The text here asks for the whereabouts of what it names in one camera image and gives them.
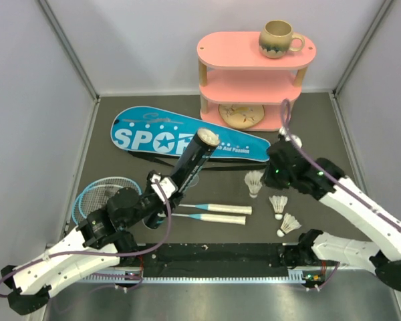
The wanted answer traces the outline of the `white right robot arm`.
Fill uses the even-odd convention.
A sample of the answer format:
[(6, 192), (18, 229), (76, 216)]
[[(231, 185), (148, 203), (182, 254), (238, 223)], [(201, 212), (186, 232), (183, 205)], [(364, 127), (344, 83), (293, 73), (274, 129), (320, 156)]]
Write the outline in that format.
[(374, 274), (401, 292), (401, 220), (363, 193), (326, 158), (311, 160), (299, 146), (281, 136), (272, 144), (263, 182), (274, 189), (294, 188), (333, 209), (360, 230), (368, 241), (337, 237), (311, 229), (301, 235), (297, 254), (303, 263), (344, 263)]

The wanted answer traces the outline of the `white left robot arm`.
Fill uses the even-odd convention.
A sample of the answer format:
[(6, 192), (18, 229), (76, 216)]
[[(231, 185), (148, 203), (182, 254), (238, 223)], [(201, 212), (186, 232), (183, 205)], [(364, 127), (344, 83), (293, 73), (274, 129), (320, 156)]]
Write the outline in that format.
[(140, 221), (156, 229), (181, 202), (187, 184), (187, 176), (179, 171), (169, 176), (152, 171), (145, 191), (119, 177), (88, 185), (79, 198), (84, 220), (34, 260), (1, 270), (1, 282), (11, 290), (5, 295), (9, 307), (28, 315), (86, 276), (129, 266), (158, 249), (158, 245), (139, 249), (129, 229)]

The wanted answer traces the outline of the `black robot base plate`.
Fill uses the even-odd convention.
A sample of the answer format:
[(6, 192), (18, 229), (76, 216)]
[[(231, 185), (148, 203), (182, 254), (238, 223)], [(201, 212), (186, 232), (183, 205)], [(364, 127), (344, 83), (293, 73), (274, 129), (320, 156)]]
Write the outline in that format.
[(150, 278), (250, 278), (287, 276), (304, 266), (295, 245), (280, 243), (169, 243), (143, 256)]

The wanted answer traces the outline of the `white feather shuttlecock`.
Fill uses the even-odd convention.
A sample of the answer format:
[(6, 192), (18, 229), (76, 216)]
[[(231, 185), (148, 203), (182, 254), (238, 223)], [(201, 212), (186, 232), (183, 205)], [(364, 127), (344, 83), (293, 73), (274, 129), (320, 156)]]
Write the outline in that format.
[(277, 236), (284, 237), (288, 233), (299, 229), (300, 227), (301, 223), (293, 215), (286, 213), (283, 216), (280, 228), (277, 230)]
[(263, 183), (261, 181), (263, 172), (261, 171), (249, 171), (244, 178), (244, 182), (249, 189), (249, 196), (256, 198), (261, 190)]
[(283, 212), (285, 209), (285, 206), (288, 202), (288, 197), (280, 195), (273, 195), (269, 197), (269, 201), (272, 205), (272, 208), (274, 210), (274, 216), (276, 220), (282, 220), (283, 218)]

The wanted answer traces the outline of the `black shuttlecock tube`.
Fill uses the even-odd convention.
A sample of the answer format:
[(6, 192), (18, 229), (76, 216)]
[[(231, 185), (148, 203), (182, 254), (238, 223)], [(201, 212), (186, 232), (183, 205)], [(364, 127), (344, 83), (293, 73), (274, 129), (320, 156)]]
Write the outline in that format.
[[(186, 193), (189, 185), (210, 159), (220, 143), (219, 137), (207, 128), (199, 128), (168, 175)], [(163, 221), (143, 221), (150, 229), (157, 229)]]

